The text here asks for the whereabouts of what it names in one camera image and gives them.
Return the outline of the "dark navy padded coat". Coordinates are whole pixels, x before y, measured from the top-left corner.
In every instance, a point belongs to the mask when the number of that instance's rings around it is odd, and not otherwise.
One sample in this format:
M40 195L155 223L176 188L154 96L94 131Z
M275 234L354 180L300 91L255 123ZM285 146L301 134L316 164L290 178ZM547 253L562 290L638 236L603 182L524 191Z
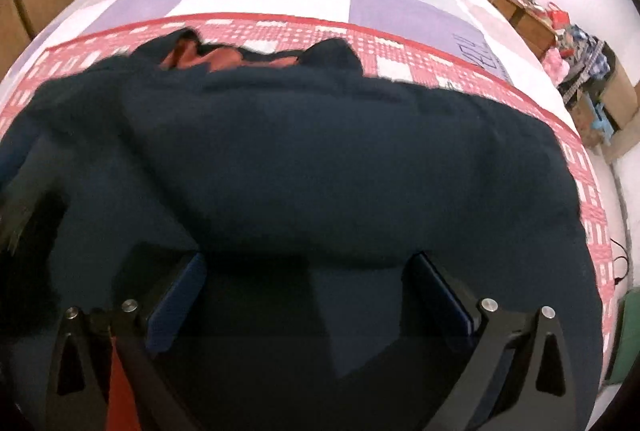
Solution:
M602 303L547 123L370 78L329 39L261 55L182 30L44 82L1 141L1 425L49 430L58 325L141 245L205 283L153 364L191 430L429 430L457 373L401 333L426 252L477 298L559 316L587 425Z

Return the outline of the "blue plaid clothes pile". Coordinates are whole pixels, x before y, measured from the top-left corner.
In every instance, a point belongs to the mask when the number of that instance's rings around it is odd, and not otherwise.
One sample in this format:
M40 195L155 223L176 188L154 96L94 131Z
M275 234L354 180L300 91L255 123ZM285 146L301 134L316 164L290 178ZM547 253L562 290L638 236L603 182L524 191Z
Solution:
M577 24L570 24L558 36L556 47L570 65L566 81L587 71L588 79L604 80L612 71L608 61L608 43L591 35Z

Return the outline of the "green cabinet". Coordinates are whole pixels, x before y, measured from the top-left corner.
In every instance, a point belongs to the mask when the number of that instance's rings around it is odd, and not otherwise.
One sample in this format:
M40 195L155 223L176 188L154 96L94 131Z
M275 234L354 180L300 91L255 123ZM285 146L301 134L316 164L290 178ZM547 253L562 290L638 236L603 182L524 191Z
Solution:
M620 300L614 347L605 377L606 385L621 385L638 359L639 299L639 288L634 288Z

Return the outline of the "small printed cardboard box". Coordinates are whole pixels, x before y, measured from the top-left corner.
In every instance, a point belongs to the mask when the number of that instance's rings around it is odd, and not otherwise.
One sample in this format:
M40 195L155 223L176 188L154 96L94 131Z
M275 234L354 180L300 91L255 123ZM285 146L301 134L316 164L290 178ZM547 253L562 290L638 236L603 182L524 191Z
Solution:
M585 147L611 144L614 134L612 124L606 117L604 107L600 102L594 105L588 94L577 94L576 102L570 110L570 117Z

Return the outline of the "brown cardboard box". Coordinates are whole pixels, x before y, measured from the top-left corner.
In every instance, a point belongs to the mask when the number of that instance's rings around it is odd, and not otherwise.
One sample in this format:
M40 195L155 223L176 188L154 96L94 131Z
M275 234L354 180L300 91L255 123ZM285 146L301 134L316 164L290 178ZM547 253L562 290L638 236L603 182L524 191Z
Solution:
M620 58L614 56L613 66L605 87L601 94L600 102L604 106L606 117L610 119L615 132L623 128L634 119L639 110L637 92L631 84L627 73L620 62Z

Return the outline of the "pink plush bag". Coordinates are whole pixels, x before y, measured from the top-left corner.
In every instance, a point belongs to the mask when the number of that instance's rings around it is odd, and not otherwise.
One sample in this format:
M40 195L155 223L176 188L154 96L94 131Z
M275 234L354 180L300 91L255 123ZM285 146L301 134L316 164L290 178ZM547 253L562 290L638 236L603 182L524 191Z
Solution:
M554 86L560 85L570 73L570 64L562 58L556 47L544 53L541 65Z

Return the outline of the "red white checkered blanket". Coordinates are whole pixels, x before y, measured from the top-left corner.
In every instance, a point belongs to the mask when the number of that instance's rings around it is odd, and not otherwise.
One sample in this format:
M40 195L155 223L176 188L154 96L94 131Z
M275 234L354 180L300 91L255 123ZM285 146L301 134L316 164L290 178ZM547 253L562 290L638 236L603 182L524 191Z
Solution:
M2 130L9 128L42 82L78 73L105 57L131 52L145 42L183 28L195 30L207 43L239 45L259 53L299 50L324 39L343 38L356 50L364 70L371 76L480 95L548 123L561 142L576 182L582 225L603 304L603 356L605 362L612 361L616 316L613 255L601 185L589 151L557 99L551 107L544 107L480 66L431 45L356 24L294 16L182 15L124 24L86 35L73 34L70 23L63 21L51 39L38 47L23 65L14 65L4 79L2 84L11 93L1 108Z

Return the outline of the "wooden nightstand drawers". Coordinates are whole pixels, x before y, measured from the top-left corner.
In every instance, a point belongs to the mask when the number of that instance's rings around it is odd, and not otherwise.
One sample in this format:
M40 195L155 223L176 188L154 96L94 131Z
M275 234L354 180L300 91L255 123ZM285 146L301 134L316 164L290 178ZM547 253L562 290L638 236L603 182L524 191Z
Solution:
M555 31L522 0L487 0L506 18L538 60L555 46Z

